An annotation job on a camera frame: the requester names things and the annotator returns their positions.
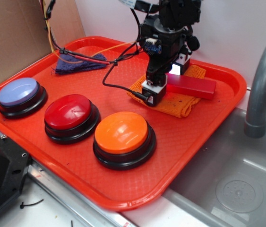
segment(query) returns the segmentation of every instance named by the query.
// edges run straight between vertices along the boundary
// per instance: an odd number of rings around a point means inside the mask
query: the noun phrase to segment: orange tray
[[[66,48],[91,55],[121,42],[86,37],[69,43]],[[104,52],[109,60],[118,57],[128,46]],[[109,75],[107,82],[130,87],[147,67],[145,53],[122,61]],[[200,61],[191,64],[206,69],[206,78],[217,82],[213,100],[202,99],[187,118],[176,118],[150,110],[130,98],[124,90],[105,87],[105,69],[54,74],[57,57],[50,54],[0,84],[33,77],[46,88],[47,103],[36,113],[22,119],[10,120],[0,114],[0,131],[27,150],[31,156],[57,176],[106,209],[131,210],[158,198],[176,175],[196,154],[210,135],[234,109],[246,92],[246,83],[237,72]],[[99,109],[102,119],[121,111],[142,115],[152,126],[157,137],[153,156],[143,165],[126,171],[103,167],[93,154],[93,137],[72,144],[51,142],[44,131],[44,112],[56,99],[69,94],[82,94]]]

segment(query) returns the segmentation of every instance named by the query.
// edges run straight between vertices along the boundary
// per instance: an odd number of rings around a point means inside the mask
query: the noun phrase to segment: arcade button
[[[107,168],[127,170],[145,163],[154,153],[156,136],[139,114],[114,113],[104,118],[94,134],[93,151]]]
[[[98,108],[83,95],[68,95],[53,102],[44,115],[45,132],[58,144],[89,137],[100,121]]]
[[[47,101],[44,87],[33,78],[21,78],[0,90],[0,113],[7,118],[21,118],[40,109]]]

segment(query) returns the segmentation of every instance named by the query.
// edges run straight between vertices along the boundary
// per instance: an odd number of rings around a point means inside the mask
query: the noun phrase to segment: cardboard box
[[[75,0],[56,1],[51,25],[60,45],[85,36]],[[50,53],[45,27],[38,0],[0,0],[0,83]]]

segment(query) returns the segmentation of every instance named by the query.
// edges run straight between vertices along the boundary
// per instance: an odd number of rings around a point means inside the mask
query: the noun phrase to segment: tray rim
[[[104,45],[112,46],[117,45],[123,42],[112,40],[105,37],[100,36],[90,36],[90,37],[84,37],[81,39],[77,39],[69,44],[66,45],[67,48],[81,45],[81,44],[91,44],[92,41],[101,41]],[[128,45],[119,47],[118,50],[125,49]],[[147,59],[147,55],[139,55],[142,59]],[[50,53],[44,58],[40,59],[39,61],[33,63],[29,67],[23,69],[19,73],[15,74],[14,76],[10,77],[9,79],[5,80],[4,82],[0,83],[0,89],[5,86],[7,83],[21,78],[21,77],[27,77],[26,73],[29,72],[31,69],[36,67],[39,64],[42,64],[45,62],[54,62],[57,60],[57,57]],[[232,86],[234,91],[234,97],[231,100],[231,104],[227,105],[219,114],[218,116],[211,122],[209,126],[209,130],[206,130],[205,133],[203,133],[201,136],[199,136],[195,142],[186,150],[184,155],[184,161],[179,159],[178,162],[171,168],[169,172],[167,172],[164,177],[159,181],[159,183],[150,191],[149,193],[136,198],[133,201],[114,201],[107,197],[105,197],[104,194],[100,193],[99,191],[95,190],[94,188],[90,187],[88,183],[85,181],[82,181],[82,179],[77,179],[74,175],[70,174],[69,171],[64,166],[58,166],[56,169],[53,170],[53,173],[56,174],[58,177],[60,177],[62,180],[70,184],[73,188],[78,190],[80,193],[88,197],[92,202],[98,204],[101,207],[104,207],[109,210],[114,211],[125,211],[125,210],[132,210],[135,208],[140,207],[141,205],[147,204],[154,199],[158,198],[162,195],[162,193],[166,190],[167,186],[173,181],[175,176],[183,169],[183,167],[192,159],[192,157],[195,155],[195,153],[200,149],[200,147],[203,145],[203,143],[214,133],[214,131],[221,125],[221,123],[226,119],[226,117],[232,112],[232,110],[235,108],[235,106],[238,104],[238,102],[244,97],[246,90],[247,90],[247,84],[245,79],[237,73],[236,71],[233,71],[231,69],[216,66],[210,63],[197,61],[191,59],[191,64],[198,65],[200,67],[204,68],[210,68],[214,70],[218,70],[220,72],[224,72],[226,74],[232,75],[232,82],[235,83]],[[22,146],[27,151],[29,149],[35,149],[36,147],[31,144],[31,142],[25,140],[24,138],[19,137],[15,132],[12,131],[12,129],[9,129],[8,127],[5,127],[3,124],[0,123],[0,131],[3,134],[6,134],[8,137],[12,138],[16,141],[16,143],[20,146]],[[43,164],[45,161],[46,163],[54,163],[56,162],[55,159],[50,157],[47,154],[44,154],[42,152],[38,152],[37,158],[35,158],[36,161]]]

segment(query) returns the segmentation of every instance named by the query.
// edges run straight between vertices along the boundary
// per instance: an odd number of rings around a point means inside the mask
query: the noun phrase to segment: blue cloth
[[[70,62],[82,61],[81,63],[71,64],[71,63],[64,62],[61,59],[58,59],[57,66],[54,69],[54,71],[55,73],[60,74],[60,75],[65,75],[65,74],[74,73],[74,72],[97,70],[97,69],[102,69],[106,67],[105,64],[84,61],[81,59],[77,59],[69,54],[61,54],[60,57]],[[99,60],[106,60],[106,57],[101,53],[95,55],[94,58],[97,58]]]

